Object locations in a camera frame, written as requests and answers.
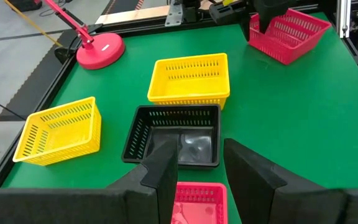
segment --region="red lamp base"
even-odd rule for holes
[[[77,51],[77,61],[85,69],[104,68],[121,57],[125,44],[117,34],[99,34],[93,36],[94,41],[87,47]]]

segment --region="metal clamp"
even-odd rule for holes
[[[183,5],[176,0],[171,0],[165,27],[179,26],[183,22]]]
[[[351,23],[351,0],[337,0],[336,32],[340,38],[349,37]]]

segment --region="pink basket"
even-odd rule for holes
[[[178,182],[171,224],[227,224],[226,187]]]
[[[289,9],[275,17],[265,34],[259,32],[259,15],[250,21],[249,44],[279,62],[288,65],[313,49],[331,24]]]

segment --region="yellow cable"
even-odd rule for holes
[[[13,10],[15,10],[15,12],[18,13],[18,15],[20,15],[24,20],[26,20],[30,25],[34,26],[34,28],[36,28],[39,32],[41,32],[41,34],[43,34],[44,36],[48,37],[51,41],[53,41],[53,43],[55,43],[57,46],[59,47],[63,47],[62,44],[60,44],[59,42],[57,42],[57,40],[53,39],[51,36],[49,36],[46,32],[44,32],[39,26],[37,26],[35,24],[35,22],[31,21],[31,19],[29,19],[27,16],[25,16],[22,12],[20,12],[16,7],[14,7],[8,0],[4,0],[5,3],[11,7]]]

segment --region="plastic basket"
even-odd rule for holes
[[[171,224],[227,224],[227,190],[219,183],[178,182]]]
[[[259,32],[259,15],[250,20],[249,44],[288,65],[313,49],[331,24],[289,9],[275,17],[265,34]]]
[[[122,152],[122,161],[142,162],[164,142],[178,142],[178,165],[212,169],[219,165],[219,105],[159,105],[136,109]]]
[[[14,162],[46,166],[99,151],[101,115],[89,97],[30,115]]]
[[[227,55],[158,60],[147,98],[157,105],[219,104],[230,95]]]

